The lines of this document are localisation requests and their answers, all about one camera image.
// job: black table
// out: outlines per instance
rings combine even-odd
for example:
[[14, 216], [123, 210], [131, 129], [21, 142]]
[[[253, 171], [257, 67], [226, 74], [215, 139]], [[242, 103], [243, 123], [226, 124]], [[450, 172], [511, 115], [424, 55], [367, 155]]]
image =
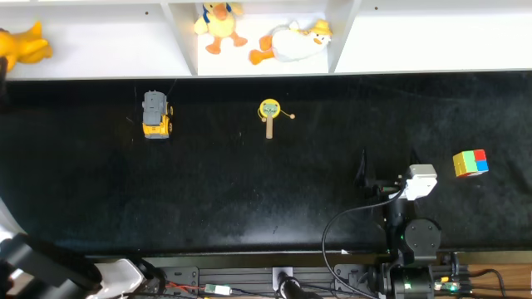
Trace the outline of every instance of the black table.
[[[172, 141], [145, 140], [140, 103], [168, 93]], [[318, 250], [358, 199], [362, 148], [404, 173], [414, 149], [438, 185], [418, 213], [442, 249], [531, 248], [529, 72], [269, 79], [12, 82], [0, 115], [0, 197], [31, 235], [84, 253]], [[259, 103], [279, 100], [266, 140]], [[490, 172], [457, 179], [452, 156], [484, 149]], [[386, 249], [372, 212], [330, 248]]]

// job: yellow toy truck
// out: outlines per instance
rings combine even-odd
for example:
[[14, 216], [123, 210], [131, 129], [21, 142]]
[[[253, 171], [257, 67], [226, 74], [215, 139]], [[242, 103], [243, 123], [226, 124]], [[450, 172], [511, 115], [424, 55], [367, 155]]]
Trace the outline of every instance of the yellow toy truck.
[[147, 139], [168, 139], [172, 133], [171, 117], [174, 108], [162, 92], [148, 91], [142, 102], [142, 129]]

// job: rubik's cube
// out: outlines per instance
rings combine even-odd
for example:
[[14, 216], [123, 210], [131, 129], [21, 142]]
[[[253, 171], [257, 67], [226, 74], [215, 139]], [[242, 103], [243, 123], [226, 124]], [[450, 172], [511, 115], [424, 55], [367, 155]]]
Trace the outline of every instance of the rubik's cube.
[[488, 162], [483, 149], [467, 150], [452, 157], [457, 177], [473, 176], [488, 171]]

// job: blue vest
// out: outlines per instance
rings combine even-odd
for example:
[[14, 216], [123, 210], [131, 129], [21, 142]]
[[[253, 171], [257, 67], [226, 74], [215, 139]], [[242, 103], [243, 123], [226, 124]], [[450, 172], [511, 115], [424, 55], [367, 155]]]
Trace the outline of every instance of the blue vest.
[[[225, 4], [225, 8], [227, 8], [228, 12], [231, 12], [233, 10], [231, 9], [231, 6], [229, 5], [229, 3]], [[209, 24], [210, 20], [209, 20], [209, 17], [207, 17], [207, 13], [209, 13], [209, 11], [207, 10], [207, 8], [205, 8], [205, 5], [204, 5], [203, 6], [203, 19], [205, 20], [207, 24]]]

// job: blue cube face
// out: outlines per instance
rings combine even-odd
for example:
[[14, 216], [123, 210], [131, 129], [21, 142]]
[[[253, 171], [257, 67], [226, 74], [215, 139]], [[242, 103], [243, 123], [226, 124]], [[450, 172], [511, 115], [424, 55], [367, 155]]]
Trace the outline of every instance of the blue cube face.
[[476, 162], [476, 168], [478, 169], [478, 171], [488, 171], [488, 162], [478, 161]]

